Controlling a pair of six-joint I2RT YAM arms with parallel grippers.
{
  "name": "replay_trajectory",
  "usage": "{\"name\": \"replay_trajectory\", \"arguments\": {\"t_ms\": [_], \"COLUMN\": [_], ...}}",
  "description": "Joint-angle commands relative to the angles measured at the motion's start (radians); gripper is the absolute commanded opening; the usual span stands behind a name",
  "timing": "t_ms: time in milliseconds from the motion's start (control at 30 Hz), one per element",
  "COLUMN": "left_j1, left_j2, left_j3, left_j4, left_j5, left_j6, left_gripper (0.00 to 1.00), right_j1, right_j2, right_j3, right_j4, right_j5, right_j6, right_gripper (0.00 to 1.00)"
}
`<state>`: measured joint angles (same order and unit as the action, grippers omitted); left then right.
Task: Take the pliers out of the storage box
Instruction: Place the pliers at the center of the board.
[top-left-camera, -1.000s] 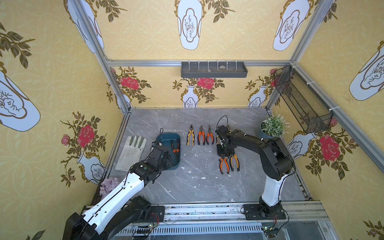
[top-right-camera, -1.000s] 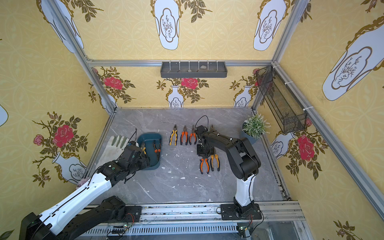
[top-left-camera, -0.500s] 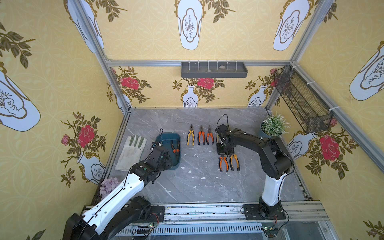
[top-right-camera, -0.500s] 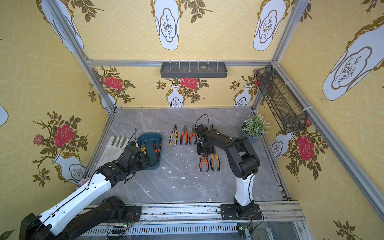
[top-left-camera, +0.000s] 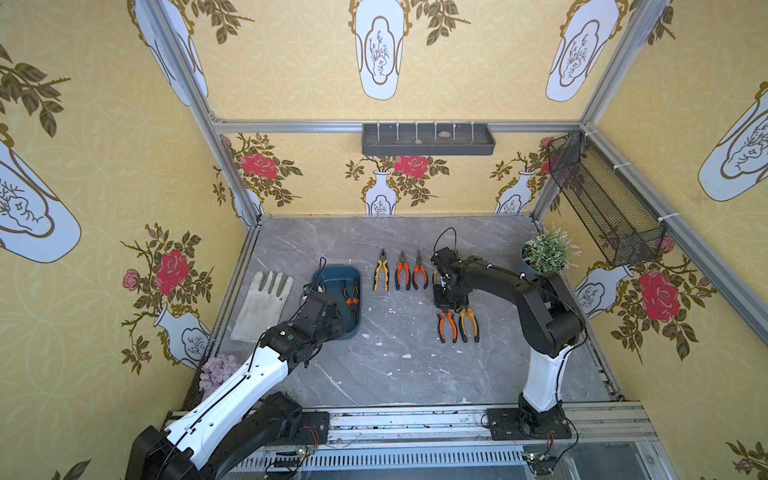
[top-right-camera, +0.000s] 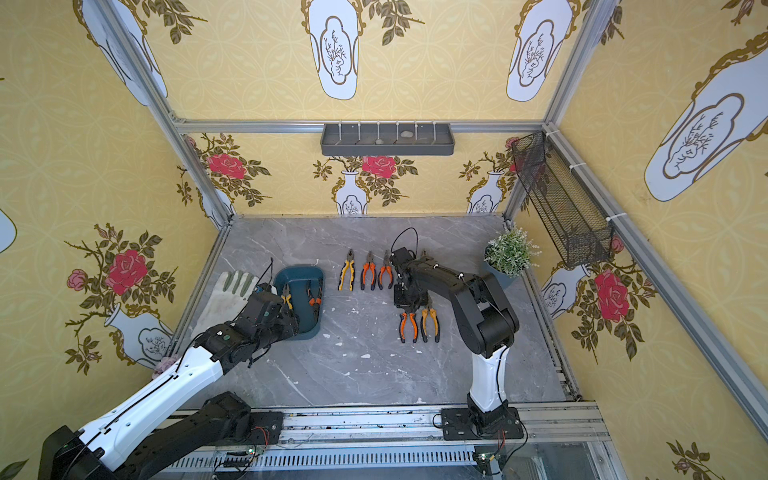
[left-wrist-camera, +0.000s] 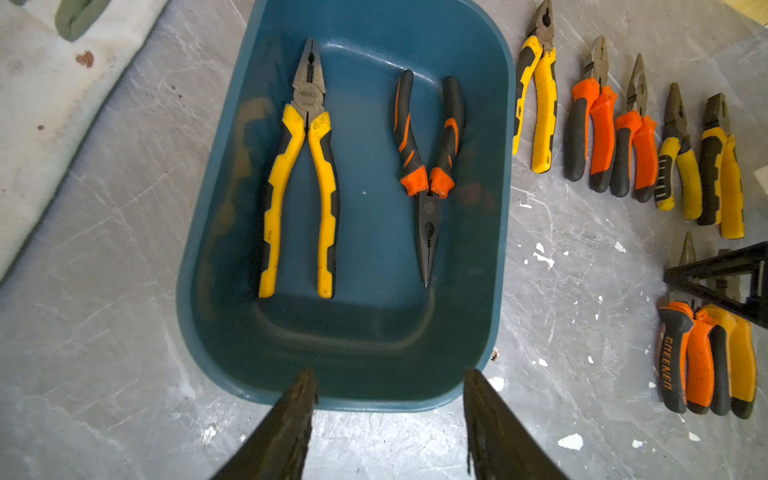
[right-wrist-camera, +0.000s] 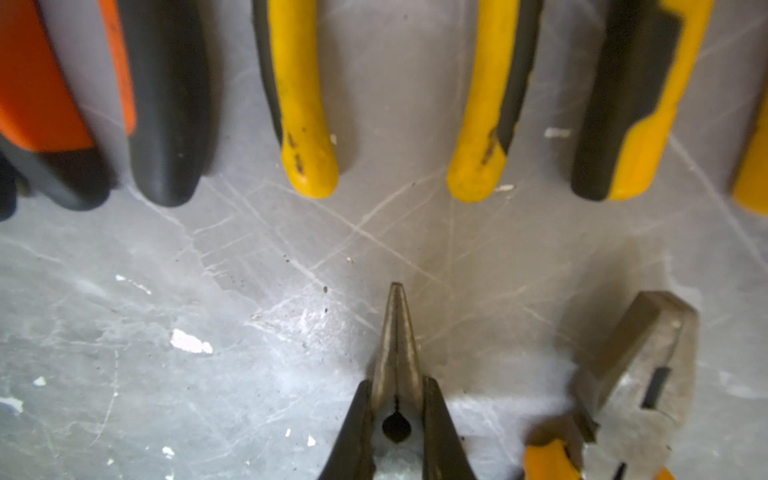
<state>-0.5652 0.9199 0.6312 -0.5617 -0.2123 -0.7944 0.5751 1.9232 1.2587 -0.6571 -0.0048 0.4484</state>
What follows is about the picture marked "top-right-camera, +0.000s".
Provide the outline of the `orange black combination pliers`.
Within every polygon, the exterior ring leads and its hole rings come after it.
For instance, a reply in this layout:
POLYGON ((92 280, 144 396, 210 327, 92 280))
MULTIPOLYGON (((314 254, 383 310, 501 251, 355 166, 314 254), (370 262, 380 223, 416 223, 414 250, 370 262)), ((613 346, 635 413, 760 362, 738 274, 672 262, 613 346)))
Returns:
POLYGON ((419 327, 416 322, 415 309, 413 307, 406 307, 400 313, 398 333, 400 341, 403 344, 407 341, 411 341, 412 343, 418 342, 419 327))

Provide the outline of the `large yellow black lineman pliers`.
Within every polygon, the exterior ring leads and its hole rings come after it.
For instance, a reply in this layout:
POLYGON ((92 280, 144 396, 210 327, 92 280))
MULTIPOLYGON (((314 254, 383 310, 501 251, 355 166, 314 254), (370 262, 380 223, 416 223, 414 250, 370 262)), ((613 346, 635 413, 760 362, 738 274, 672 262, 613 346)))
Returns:
POLYGON ((422 341, 425 343, 427 343, 430 338, 432 338, 435 343, 439 343, 441 340, 440 321, 437 312, 431 303, 428 303, 422 309, 420 334, 422 341))

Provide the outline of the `orange black needle pliers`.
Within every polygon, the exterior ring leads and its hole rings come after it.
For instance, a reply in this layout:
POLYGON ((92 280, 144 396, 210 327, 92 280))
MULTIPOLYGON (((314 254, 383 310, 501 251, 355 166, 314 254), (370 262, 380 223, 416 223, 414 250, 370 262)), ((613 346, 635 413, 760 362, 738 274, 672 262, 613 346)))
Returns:
POLYGON ((375 258, 372 251, 369 251, 365 262, 363 264, 363 270, 360 276, 360 289, 365 291, 369 289, 373 291, 377 286, 377 267, 375 258))

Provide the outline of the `yellow black deli pliers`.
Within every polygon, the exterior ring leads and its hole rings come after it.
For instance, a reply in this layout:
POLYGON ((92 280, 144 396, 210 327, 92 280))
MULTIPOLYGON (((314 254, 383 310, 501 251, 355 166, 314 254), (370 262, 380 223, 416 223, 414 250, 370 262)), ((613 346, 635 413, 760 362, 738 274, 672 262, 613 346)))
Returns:
POLYGON ((292 294, 290 290, 290 285, 288 283, 286 283, 283 286, 281 298, 283 301, 282 311, 286 313, 288 312, 293 313, 294 307, 292 304, 292 294))

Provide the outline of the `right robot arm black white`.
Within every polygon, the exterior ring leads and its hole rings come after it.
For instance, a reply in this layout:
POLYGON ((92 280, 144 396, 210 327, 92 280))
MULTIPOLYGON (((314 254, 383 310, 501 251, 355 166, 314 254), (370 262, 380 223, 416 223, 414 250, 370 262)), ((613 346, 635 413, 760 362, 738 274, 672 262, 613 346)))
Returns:
POLYGON ((406 248, 392 252, 389 260, 394 270, 394 303, 403 311, 400 339, 406 340, 408 324, 416 339, 423 337, 425 330, 416 322, 416 313, 427 309, 432 293, 448 300, 460 337, 473 354, 469 418, 483 435, 498 430, 512 417, 503 374, 519 330, 518 317, 500 282, 492 274, 460 272, 406 248))

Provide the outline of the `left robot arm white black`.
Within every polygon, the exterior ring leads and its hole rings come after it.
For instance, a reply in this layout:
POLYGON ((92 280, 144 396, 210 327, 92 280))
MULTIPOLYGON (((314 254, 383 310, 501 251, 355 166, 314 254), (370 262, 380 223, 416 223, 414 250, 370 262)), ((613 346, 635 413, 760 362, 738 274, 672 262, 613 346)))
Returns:
POLYGON ((149 479, 201 446, 248 440, 257 425, 250 406, 232 392, 167 427, 162 422, 255 352, 295 336, 298 320, 287 297, 253 293, 228 322, 199 334, 181 358, 123 403, 78 431, 62 426, 42 446, 41 479, 149 479))

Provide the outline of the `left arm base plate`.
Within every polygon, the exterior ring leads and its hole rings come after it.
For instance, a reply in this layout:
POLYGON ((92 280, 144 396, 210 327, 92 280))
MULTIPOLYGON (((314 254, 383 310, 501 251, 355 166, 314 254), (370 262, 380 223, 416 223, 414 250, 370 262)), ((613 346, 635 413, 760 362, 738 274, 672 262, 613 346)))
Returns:
POLYGON ((205 434, 203 446, 246 445, 276 446, 284 423, 282 411, 242 414, 218 422, 211 434, 205 434))

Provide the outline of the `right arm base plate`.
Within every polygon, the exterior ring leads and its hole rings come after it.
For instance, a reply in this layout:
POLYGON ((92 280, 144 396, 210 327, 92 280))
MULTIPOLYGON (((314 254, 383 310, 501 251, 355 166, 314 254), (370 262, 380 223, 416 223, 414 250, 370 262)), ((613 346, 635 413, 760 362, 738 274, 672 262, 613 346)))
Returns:
POLYGON ((443 439, 458 440, 518 440, 525 437, 516 408, 501 406, 490 412, 470 408, 445 408, 440 411, 443 439))

